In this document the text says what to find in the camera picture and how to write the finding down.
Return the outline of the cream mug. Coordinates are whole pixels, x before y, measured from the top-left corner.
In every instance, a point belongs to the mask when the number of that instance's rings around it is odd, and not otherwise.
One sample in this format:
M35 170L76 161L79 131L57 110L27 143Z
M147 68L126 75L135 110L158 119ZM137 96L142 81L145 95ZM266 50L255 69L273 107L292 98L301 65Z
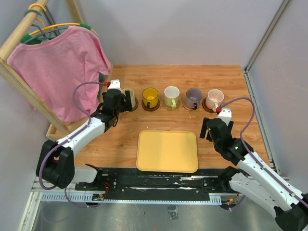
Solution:
M127 105L127 109L133 109L136 105L136 100L135 100L135 94L134 91L132 89L123 89L123 94L125 95L125 99L126 99L126 105Z

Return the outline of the brown wooden coaster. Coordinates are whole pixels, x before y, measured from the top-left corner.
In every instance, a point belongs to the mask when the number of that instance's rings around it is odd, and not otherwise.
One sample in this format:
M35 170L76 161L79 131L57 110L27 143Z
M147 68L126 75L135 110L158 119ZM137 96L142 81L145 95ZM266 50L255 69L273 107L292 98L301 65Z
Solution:
M214 101L208 97L202 101L203 108L210 113L215 113L220 105L221 102Z
M133 112L138 108L139 102L138 102L138 99L136 97L134 97L133 102L135 103L134 107L131 105L131 99L126 100L125 112Z
M156 106L154 107L151 107L151 102L144 102L144 100L142 100L141 102L141 105L142 105L142 108L145 110L145 111L149 111L149 112L153 112L155 110L157 110L160 106L160 101L158 100Z

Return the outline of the yellow transparent cup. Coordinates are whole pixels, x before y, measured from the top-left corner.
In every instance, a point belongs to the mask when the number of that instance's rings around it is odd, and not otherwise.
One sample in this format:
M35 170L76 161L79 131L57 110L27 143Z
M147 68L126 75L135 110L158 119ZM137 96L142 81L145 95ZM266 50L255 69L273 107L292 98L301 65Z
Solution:
M146 88L142 92L143 103L147 108L154 108L158 105L158 91L155 88Z

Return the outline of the pink translucent cup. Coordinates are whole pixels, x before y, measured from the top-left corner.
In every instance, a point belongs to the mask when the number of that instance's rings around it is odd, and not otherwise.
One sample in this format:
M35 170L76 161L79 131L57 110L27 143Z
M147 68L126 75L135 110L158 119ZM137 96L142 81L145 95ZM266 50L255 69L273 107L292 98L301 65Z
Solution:
M218 89L212 89L207 94L205 104L209 109L215 112L216 109L221 106L223 100L224 100L223 92Z

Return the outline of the small woven rattan coaster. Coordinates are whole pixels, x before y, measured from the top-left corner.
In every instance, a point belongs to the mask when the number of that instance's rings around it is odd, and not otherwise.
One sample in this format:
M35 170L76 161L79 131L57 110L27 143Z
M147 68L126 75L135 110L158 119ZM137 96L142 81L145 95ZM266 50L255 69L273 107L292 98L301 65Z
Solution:
M195 111L199 108L199 102L194 102L194 101L184 102L183 107L189 111Z

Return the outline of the large woven rattan coaster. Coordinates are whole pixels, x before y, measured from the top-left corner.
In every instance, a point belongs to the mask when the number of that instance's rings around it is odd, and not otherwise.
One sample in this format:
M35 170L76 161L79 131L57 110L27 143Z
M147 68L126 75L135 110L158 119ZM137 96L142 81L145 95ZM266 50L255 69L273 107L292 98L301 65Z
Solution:
M177 110L177 109L179 108L179 106L180 106L180 100L178 100L178 101L176 102L175 108L172 108L171 106L166 105L165 101L163 101L163 107L164 107L166 110L170 110L170 111Z

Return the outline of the purple translucent mug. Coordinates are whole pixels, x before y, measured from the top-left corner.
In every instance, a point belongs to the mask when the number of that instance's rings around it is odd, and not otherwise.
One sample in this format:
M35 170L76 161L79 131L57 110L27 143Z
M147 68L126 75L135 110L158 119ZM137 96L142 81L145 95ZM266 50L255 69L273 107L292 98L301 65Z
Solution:
M194 101L200 103L202 96L202 92L199 89L190 88L186 91L185 102Z

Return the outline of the white mug green handle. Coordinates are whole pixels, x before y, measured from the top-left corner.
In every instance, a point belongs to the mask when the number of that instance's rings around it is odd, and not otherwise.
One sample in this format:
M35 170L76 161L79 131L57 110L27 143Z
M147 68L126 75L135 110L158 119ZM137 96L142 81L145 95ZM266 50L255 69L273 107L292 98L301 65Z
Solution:
M180 90L175 86L168 86L164 90L164 95L165 105L175 109L179 101Z

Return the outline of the yellow plastic tray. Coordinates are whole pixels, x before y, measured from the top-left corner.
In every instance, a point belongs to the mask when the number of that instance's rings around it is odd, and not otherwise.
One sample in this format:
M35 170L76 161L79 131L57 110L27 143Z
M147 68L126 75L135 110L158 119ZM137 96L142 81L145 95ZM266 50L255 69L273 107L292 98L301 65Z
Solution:
M143 130L139 133L137 169L194 173L198 169L197 138L189 131Z

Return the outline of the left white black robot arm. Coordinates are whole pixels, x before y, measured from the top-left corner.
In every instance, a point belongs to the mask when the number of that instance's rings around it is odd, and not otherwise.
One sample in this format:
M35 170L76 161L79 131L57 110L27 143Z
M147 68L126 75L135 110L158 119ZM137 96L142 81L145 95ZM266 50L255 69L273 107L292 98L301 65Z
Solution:
M103 93L103 103L82 126L57 141L44 142L36 175L41 187L51 190L55 187L66 188L71 183L86 183L96 191L103 185L100 170L86 164L77 167L75 157L93 139L115 127L119 114L132 109L129 90L109 89Z

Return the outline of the pink t-shirt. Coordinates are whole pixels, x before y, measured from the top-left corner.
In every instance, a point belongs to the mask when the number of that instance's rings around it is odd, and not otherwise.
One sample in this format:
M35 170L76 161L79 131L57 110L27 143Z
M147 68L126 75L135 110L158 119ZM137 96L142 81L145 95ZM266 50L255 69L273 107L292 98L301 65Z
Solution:
M99 38L79 26L50 41L19 44L7 63L66 125L86 117L78 105L96 110L99 74L111 68Z

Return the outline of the wooden clothes rack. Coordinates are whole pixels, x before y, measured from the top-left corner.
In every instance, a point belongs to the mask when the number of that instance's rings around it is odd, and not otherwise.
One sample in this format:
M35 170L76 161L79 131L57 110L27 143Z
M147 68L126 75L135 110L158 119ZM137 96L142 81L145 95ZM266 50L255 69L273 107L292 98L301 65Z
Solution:
M83 82L98 81L99 73L108 75L112 65L95 33L80 26L71 26L52 40L14 49L35 18L35 12L26 16L5 42L2 55L8 61L2 65L10 81L17 81L14 87L67 135L71 122L85 118L73 103L73 90Z

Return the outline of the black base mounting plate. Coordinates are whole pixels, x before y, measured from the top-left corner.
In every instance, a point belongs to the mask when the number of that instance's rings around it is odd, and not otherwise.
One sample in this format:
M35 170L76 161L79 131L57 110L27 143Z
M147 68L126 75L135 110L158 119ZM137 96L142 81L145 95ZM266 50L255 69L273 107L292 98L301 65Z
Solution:
M77 191L109 189L107 199L133 201L206 201L211 193L235 194L220 175L222 168L194 173L147 172L137 168L100 168L97 184L78 183Z

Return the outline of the yellow green hanger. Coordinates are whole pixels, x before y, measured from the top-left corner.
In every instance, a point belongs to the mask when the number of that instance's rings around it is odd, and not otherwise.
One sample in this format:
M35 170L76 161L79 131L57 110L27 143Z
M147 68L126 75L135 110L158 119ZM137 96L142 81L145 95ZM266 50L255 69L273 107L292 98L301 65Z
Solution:
M70 14L72 16L72 18L75 20L75 22L73 23L59 23L59 24L53 24L50 26L46 26L45 29L50 28L52 26L79 26L79 27L83 27L86 28L88 30L90 30L91 32L93 32L95 35L98 35L98 33L89 25L84 23L81 11L79 9L79 5L77 3L76 0L66 0L65 1L67 4L67 7L69 8ZM36 31L33 31L31 33L29 33L30 35L36 34L38 33L38 29Z

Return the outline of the aluminium frame rail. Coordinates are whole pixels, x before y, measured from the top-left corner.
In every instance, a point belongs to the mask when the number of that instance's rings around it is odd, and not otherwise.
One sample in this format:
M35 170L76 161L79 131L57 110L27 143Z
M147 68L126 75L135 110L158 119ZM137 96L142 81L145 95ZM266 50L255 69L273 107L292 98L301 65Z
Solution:
M292 3L292 0L283 0L279 5L276 13L274 14L270 24L268 25L267 29L265 30L261 40L259 41L257 47L255 48L251 58L249 59L247 65L242 68L245 74L248 74L254 63L256 62L258 56L261 54L262 50L266 46L269 38L271 37L272 33L274 32L275 28L277 27L279 21L282 19L284 13L286 12L289 5Z

